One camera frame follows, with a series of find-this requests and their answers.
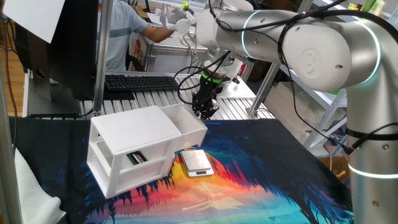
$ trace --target digital scale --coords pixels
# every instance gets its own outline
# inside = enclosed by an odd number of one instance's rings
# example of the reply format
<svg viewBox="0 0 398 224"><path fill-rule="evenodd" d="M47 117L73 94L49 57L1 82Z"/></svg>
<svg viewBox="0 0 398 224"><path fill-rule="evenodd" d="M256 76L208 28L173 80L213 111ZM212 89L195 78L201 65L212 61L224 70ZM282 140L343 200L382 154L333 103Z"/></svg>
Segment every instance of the digital scale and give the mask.
<svg viewBox="0 0 398 224"><path fill-rule="evenodd" d="M211 164L203 150L182 151L181 157L190 177L214 174Z"/></svg>

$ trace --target keyboard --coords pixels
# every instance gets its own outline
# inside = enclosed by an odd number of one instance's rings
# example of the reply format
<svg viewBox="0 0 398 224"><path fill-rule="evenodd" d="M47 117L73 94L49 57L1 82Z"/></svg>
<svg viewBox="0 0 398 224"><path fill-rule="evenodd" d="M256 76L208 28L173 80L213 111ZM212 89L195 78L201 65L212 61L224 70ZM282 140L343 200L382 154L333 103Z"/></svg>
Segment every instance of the keyboard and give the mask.
<svg viewBox="0 0 398 224"><path fill-rule="evenodd" d="M177 90L178 84L173 77L126 77L124 75L105 75L106 86L111 91L151 91Z"/></svg>

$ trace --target computer monitor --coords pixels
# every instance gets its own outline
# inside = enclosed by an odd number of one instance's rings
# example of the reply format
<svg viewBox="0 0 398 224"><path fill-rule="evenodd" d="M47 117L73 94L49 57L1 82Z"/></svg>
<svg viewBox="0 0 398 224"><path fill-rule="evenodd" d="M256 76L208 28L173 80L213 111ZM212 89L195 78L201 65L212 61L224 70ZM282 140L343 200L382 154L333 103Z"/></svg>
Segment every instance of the computer monitor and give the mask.
<svg viewBox="0 0 398 224"><path fill-rule="evenodd" d="M33 73L28 115L80 114L79 99L93 98L97 20L98 0L66 0L51 44L16 24L19 59Z"/></svg>

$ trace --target white paper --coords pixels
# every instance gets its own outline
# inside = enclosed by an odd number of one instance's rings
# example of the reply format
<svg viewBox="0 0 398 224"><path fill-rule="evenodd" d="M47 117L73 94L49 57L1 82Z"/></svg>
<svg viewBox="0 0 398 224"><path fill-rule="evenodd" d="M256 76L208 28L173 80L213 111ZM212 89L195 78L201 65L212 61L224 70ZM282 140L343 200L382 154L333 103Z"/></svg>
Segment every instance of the white paper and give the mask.
<svg viewBox="0 0 398 224"><path fill-rule="evenodd" d="M3 13L51 43L65 0L6 0Z"/></svg>
<svg viewBox="0 0 398 224"><path fill-rule="evenodd" d="M65 215L61 200L44 192L18 149L15 153L19 202L24 224L54 224Z"/></svg>
<svg viewBox="0 0 398 224"><path fill-rule="evenodd" d="M159 24L162 25L162 23L160 22L160 16L157 16L154 13L147 13L149 19L154 23L154 24Z"/></svg>

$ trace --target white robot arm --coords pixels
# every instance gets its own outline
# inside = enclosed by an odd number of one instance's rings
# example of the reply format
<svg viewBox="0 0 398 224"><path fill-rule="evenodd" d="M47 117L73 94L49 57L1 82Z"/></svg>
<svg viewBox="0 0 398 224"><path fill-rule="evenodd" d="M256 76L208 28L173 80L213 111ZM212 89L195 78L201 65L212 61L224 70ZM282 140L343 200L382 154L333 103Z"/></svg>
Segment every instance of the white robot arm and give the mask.
<svg viewBox="0 0 398 224"><path fill-rule="evenodd" d="M215 15L207 9L198 18L197 40L201 45L214 52L229 50L258 60L287 64L314 90L346 88L348 145L352 146L351 150L356 149L349 155L355 223L396 223L396 28L388 30L366 20L345 23L307 17L294 23L283 34L284 24L255 30L246 28L289 20L296 13L253 10L214 12ZM224 29L216 18L222 21ZM283 43L278 44L281 34L284 35ZM217 69L212 66L203 71L200 90L193 96L193 110L201 114L202 119L207 119L214 113L209 111L216 109L208 96L219 87L215 82L225 79L225 72L218 72L222 67Z"/></svg>

